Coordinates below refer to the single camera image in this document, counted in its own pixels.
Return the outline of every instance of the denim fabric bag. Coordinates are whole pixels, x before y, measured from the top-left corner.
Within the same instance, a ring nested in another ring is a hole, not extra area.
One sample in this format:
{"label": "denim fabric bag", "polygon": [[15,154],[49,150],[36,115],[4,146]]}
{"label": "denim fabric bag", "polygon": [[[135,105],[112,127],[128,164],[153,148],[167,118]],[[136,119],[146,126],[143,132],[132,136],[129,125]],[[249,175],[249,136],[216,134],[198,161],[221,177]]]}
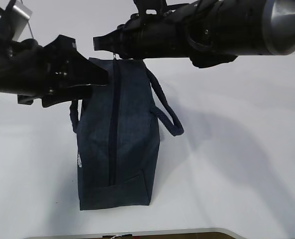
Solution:
{"label": "denim fabric bag", "polygon": [[[149,205],[160,135],[158,120],[173,135],[184,129],[155,76],[139,60],[90,61],[109,72],[109,85],[71,105],[78,139],[80,210]],[[152,89],[173,122],[155,106]]]}

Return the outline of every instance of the bag handle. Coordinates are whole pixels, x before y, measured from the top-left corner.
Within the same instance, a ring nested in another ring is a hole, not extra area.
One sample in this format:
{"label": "bag handle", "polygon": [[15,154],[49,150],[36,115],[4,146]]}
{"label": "bag handle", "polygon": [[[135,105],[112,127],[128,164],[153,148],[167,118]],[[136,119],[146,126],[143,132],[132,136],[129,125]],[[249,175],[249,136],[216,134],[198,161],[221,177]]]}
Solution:
{"label": "bag handle", "polygon": [[79,124],[79,101],[72,101],[70,105],[70,120],[72,123],[72,129],[74,133],[77,133],[77,128]]}
{"label": "bag handle", "polygon": [[166,96],[162,90],[161,85],[159,84],[158,80],[154,76],[154,74],[146,68],[146,74],[151,82],[151,86],[157,95],[158,99],[166,109],[166,111],[169,113],[169,115],[172,117],[173,122],[167,117],[167,115],[161,111],[157,106],[153,106],[151,108],[151,113],[154,114],[166,127],[166,129],[171,133],[172,136],[178,136],[182,135],[184,133],[184,128],[182,126],[182,123],[179,121],[177,115],[173,111],[173,109],[168,105]]}

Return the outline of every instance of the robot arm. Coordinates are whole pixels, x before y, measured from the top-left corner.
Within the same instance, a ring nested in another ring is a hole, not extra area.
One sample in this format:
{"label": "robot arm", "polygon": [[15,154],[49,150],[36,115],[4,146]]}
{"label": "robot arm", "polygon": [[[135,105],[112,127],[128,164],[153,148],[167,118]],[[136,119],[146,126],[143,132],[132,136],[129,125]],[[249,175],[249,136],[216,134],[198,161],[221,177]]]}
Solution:
{"label": "robot arm", "polygon": [[0,92],[18,95],[30,105],[41,98],[43,107],[90,97],[91,85],[108,84],[107,71],[76,50],[75,39],[59,35],[45,47],[36,40],[17,42],[31,11],[11,0],[0,18]]}
{"label": "robot arm", "polygon": [[[295,0],[198,0],[168,6],[134,0],[139,14],[112,33],[94,37],[95,50],[123,59],[189,57],[199,68],[240,55],[295,51]],[[146,14],[146,10],[157,14]]]}

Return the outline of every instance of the zipper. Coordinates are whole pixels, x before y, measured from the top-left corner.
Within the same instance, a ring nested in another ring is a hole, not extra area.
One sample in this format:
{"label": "zipper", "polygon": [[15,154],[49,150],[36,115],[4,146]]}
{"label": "zipper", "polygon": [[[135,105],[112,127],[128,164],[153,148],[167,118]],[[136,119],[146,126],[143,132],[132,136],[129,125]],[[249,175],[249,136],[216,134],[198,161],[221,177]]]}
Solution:
{"label": "zipper", "polygon": [[113,92],[113,108],[109,128],[108,139],[108,169],[109,169],[109,186],[116,184],[116,160],[117,160],[117,130],[118,130],[118,114],[121,98],[121,75],[117,60],[113,60],[113,77],[114,77],[114,92]]}

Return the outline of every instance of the white backdrop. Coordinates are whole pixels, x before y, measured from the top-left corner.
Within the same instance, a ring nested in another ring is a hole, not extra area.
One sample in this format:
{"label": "white backdrop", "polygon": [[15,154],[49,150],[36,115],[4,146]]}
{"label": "white backdrop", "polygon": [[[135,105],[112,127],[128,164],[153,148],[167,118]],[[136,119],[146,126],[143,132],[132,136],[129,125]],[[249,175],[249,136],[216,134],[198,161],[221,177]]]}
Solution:
{"label": "white backdrop", "polygon": [[[104,59],[112,54],[94,52],[92,37],[136,12],[132,0],[25,5],[40,45],[63,34],[84,56]],[[29,37],[26,29],[21,39]],[[146,64],[186,130],[172,138],[161,129],[152,205],[79,212],[69,104],[21,106],[0,94],[0,239],[201,231],[295,238],[295,55],[202,70],[189,59]]]}

